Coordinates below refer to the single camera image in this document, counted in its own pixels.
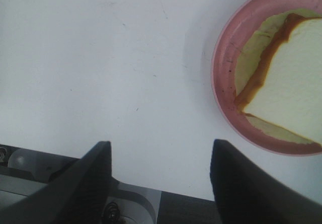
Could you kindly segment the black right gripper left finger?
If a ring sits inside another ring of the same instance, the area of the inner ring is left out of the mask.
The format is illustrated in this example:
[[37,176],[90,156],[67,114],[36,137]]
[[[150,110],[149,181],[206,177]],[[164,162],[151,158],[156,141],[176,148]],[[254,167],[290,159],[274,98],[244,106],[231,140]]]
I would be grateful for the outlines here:
[[1,223],[100,223],[111,181],[111,143],[101,141],[45,187],[1,210]]

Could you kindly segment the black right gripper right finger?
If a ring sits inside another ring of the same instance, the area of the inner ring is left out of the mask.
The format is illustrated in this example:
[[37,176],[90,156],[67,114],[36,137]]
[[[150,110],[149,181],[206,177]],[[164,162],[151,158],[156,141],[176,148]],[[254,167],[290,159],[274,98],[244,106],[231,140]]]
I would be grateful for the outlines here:
[[321,204],[274,179],[227,140],[214,140],[210,181],[223,223],[321,223]]

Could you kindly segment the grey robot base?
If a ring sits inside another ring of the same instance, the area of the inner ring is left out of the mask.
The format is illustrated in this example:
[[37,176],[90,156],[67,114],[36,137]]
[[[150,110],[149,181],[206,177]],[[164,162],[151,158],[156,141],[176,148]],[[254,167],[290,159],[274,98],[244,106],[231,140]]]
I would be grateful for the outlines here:
[[[76,158],[1,145],[1,208],[35,193]],[[156,223],[160,191],[111,180],[101,223]]]

